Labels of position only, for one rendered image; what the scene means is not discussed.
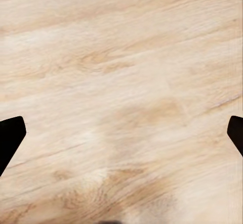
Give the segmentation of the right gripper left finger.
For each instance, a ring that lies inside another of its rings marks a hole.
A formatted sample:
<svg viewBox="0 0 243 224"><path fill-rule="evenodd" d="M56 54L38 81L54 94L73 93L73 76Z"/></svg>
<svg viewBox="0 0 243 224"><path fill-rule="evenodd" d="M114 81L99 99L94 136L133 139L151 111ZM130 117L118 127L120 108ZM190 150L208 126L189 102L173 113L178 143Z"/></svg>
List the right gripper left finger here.
<svg viewBox="0 0 243 224"><path fill-rule="evenodd" d="M0 121L0 177L26 136L22 116Z"/></svg>

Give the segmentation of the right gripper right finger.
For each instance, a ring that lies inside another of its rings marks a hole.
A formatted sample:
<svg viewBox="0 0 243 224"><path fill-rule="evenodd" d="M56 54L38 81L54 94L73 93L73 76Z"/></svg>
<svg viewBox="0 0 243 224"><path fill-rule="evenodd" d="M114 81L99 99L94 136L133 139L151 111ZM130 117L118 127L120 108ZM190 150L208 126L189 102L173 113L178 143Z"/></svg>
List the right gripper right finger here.
<svg viewBox="0 0 243 224"><path fill-rule="evenodd" d="M243 118L238 116L231 116L227 134L232 140L236 148L243 156Z"/></svg>

